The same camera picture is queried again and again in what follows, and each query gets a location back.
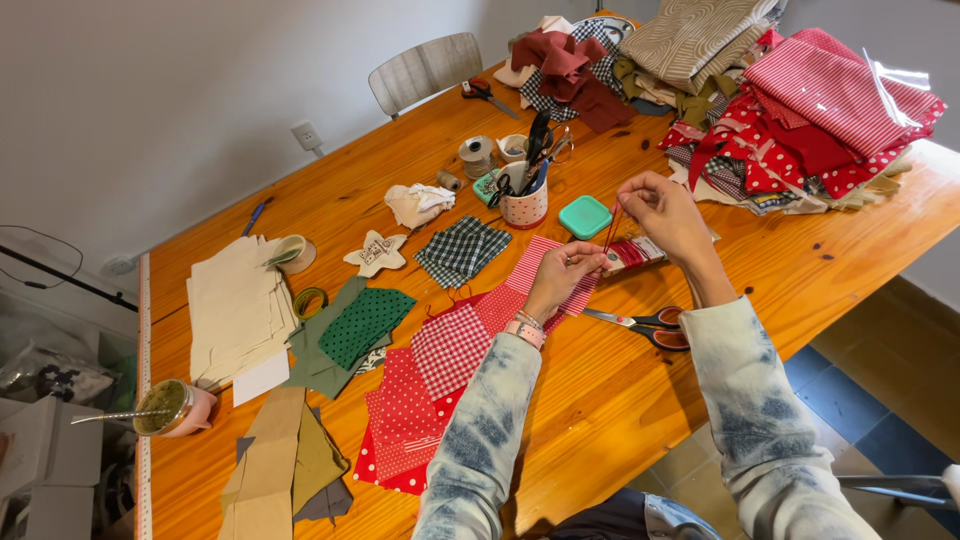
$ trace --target ruler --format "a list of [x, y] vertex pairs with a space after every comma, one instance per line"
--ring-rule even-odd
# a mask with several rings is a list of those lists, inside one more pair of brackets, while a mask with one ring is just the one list
[[[137, 402], [150, 391], [150, 252], [140, 257], [140, 359]], [[150, 490], [150, 437], [136, 443], [136, 539], [154, 540], [154, 502]]]

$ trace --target plate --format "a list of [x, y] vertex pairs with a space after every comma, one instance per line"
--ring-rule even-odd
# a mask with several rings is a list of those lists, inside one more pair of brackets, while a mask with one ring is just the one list
[[589, 20], [595, 20], [595, 19], [600, 19], [603, 21], [603, 28], [607, 32], [607, 36], [610, 38], [610, 41], [612, 41], [614, 45], [619, 43], [624, 37], [629, 36], [634, 32], [634, 30], [636, 30], [636, 26], [634, 26], [634, 23], [630, 22], [629, 20], [625, 18], [609, 17], [609, 16], [591, 17], [589, 19], [584, 19], [580, 22], [574, 23], [573, 28], [577, 28], [580, 25], [584, 24], [585, 22]]

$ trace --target red cord package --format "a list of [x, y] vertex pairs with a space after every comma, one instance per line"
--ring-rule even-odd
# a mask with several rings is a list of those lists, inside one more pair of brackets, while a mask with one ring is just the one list
[[[713, 237], [713, 243], [717, 243], [720, 234], [707, 226], [710, 236]], [[614, 242], [607, 246], [607, 259], [611, 263], [609, 270], [604, 270], [601, 276], [606, 278], [623, 270], [630, 270], [643, 266], [644, 264], [653, 264], [667, 258], [666, 253], [657, 247], [647, 236], [638, 236], [622, 242]]]

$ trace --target chair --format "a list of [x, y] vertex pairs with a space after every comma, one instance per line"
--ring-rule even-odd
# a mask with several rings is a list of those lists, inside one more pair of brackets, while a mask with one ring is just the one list
[[[960, 501], [960, 465], [950, 465], [942, 477], [890, 476], [890, 477], [837, 477], [841, 487], [869, 491], [895, 498], [905, 506], [957, 510]], [[949, 493], [948, 498], [928, 497], [900, 491], [901, 489], [941, 491]]]
[[401, 110], [482, 70], [476, 36], [463, 32], [438, 37], [396, 55], [377, 67], [368, 82], [380, 108], [396, 120]]

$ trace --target woman's left hand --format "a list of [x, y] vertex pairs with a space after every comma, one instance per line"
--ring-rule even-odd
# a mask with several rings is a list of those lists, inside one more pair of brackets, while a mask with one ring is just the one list
[[523, 310], [542, 325], [573, 294], [583, 276], [599, 277], [601, 270], [610, 267], [603, 248], [596, 244], [570, 242], [554, 248], [543, 254]]

